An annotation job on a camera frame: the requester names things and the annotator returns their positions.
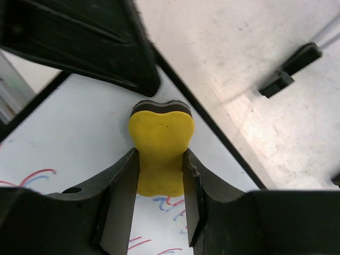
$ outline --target red marker line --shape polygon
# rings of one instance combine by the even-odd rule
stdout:
[[[138,239],[141,239],[141,238],[142,238],[141,236],[138,236],[138,237],[136,237],[134,239],[130,239],[129,242],[132,242],[132,241],[135,241],[135,240],[138,240]]]
[[[44,173],[44,172],[52,172],[53,174],[57,173],[55,170],[49,169],[49,168],[36,171],[36,172],[30,174],[29,176],[27,176],[25,179],[23,179],[22,182],[19,184],[19,186],[24,186],[26,181],[28,181],[30,178],[32,178],[33,176],[35,176],[37,174]]]
[[[183,202],[184,202],[184,199],[182,199],[182,200],[180,200],[180,201],[174,203],[172,206],[177,206],[177,205],[179,205],[180,203],[183,203]]]
[[[5,182],[5,181],[0,181],[0,183],[8,184],[10,186],[18,187],[17,185],[11,183],[11,182]]]
[[[175,249],[169,249],[169,250],[165,250],[165,251],[162,251],[161,253],[157,254],[157,255],[162,255],[164,254],[165,252],[168,252],[168,251],[181,251],[182,249],[181,248],[175,248]]]
[[[167,205],[169,205],[169,206],[177,206],[178,204],[180,204],[180,203],[182,203],[182,202],[184,202],[184,199],[182,199],[182,200],[180,200],[180,201],[178,201],[178,202],[176,202],[176,203],[174,203],[173,205],[170,203],[170,198],[171,197],[167,197],[166,198],[166,203],[167,203]]]
[[[131,246],[130,248],[128,248],[128,250],[131,250],[132,248],[135,248],[136,246],[139,246],[139,245],[141,245],[141,244],[144,244],[144,243],[147,243],[147,242],[150,242],[150,241],[151,241],[151,239],[145,240],[145,241],[140,242],[140,243],[138,243],[138,244],[135,244],[135,245]]]
[[[169,206],[171,205],[171,203],[170,203],[170,198],[171,198],[171,197],[167,197],[166,200],[165,200],[165,201],[166,201],[166,204],[169,205]]]

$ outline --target hole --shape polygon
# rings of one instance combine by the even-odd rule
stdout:
[[[78,193],[81,191],[81,188],[78,188],[78,187],[72,187],[72,188],[69,188],[67,190],[64,190],[62,193],[63,194],[71,194],[71,193]]]

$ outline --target whiteboard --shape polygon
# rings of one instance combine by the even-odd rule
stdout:
[[[188,104],[162,71],[160,76],[162,85],[153,100]],[[103,171],[133,147],[128,120],[133,106],[145,99],[110,83],[71,75],[3,141],[0,185],[62,192]],[[193,108],[192,116],[190,148],[200,161],[243,191],[257,189]],[[129,255],[192,254],[183,198],[137,195]]]

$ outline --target yellow sponge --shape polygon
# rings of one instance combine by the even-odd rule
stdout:
[[[139,152],[137,192],[146,197],[181,196],[183,153],[194,132],[189,107],[180,101],[142,101],[132,111],[129,132]]]

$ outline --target gray floor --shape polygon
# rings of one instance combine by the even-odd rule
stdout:
[[[335,188],[340,42],[268,100],[257,89],[339,14],[335,0],[139,0],[151,40],[269,187]],[[317,38],[322,45],[339,25]]]

